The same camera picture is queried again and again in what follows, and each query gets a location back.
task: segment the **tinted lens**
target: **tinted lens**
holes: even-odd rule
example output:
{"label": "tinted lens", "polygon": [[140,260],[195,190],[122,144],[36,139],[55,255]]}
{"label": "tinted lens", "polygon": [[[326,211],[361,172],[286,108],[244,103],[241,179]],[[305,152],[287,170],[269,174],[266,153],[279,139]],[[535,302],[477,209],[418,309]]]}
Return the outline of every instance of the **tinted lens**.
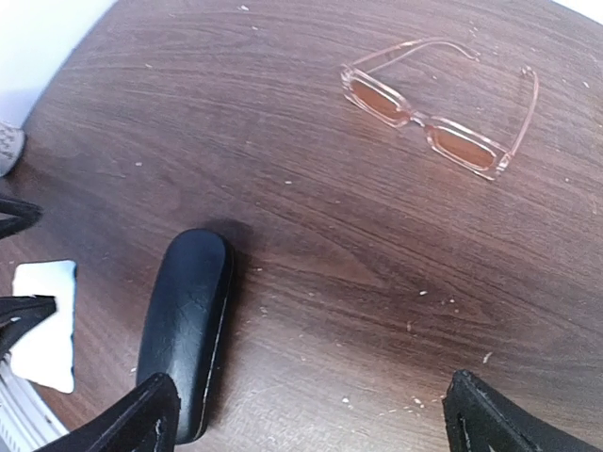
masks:
{"label": "tinted lens", "polygon": [[478,169],[487,170],[494,163],[494,155],[491,152],[467,138],[437,127],[432,128],[430,134],[433,146],[445,153],[451,153]]}
{"label": "tinted lens", "polygon": [[407,120],[410,118],[408,112],[400,110],[396,102],[385,97],[376,89],[366,85],[360,80],[352,80],[350,83],[351,92],[358,99],[365,103],[378,113],[381,113],[386,118],[392,121]]}

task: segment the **shoe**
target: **shoe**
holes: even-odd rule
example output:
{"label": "shoe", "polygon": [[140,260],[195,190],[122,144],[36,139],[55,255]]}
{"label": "shoe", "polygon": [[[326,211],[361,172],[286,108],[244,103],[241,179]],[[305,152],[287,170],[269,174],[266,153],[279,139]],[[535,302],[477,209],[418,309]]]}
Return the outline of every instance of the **shoe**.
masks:
{"label": "shoe", "polygon": [[0,122],[0,177],[6,176],[19,161],[25,145],[25,133]]}

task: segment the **dark wood surface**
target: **dark wood surface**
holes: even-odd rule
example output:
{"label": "dark wood surface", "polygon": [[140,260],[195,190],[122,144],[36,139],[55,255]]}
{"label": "dark wood surface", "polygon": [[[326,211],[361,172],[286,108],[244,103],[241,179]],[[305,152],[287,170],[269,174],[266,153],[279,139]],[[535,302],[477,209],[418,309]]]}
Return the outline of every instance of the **dark wood surface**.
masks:
{"label": "dark wood surface", "polygon": [[[509,139],[503,69],[541,75],[495,183],[343,98],[340,63],[438,35],[484,56],[408,67],[455,120]],[[163,252],[210,225],[247,272],[213,427],[179,450],[443,451],[459,368],[603,447],[602,60],[603,27],[546,1],[121,0],[0,182],[46,209],[2,243],[5,292],[18,263],[79,264],[76,391],[44,397],[76,428],[133,387]]]}

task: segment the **transparent plastic frame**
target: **transparent plastic frame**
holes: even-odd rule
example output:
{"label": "transparent plastic frame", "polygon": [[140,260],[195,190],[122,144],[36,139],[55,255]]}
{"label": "transparent plastic frame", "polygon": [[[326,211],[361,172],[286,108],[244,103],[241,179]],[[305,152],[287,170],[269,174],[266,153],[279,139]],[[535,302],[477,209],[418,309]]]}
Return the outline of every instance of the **transparent plastic frame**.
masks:
{"label": "transparent plastic frame", "polygon": [[506,147],[457,122],[415,110],[402,94],[374,78],[377,71],[432,45],[451,47],[468,59],[479,61],[480,54],[451,40],[428,38],[404,42],[344,65],[341,79],[345,96],[392,127],[401,128],[414,122],[423,128],[432,149],[492,181],[509,166],[530,126],[538,101],[538,74],[530,67],[522,69],[522,74],[533,82],[530,107],[513,145]]}

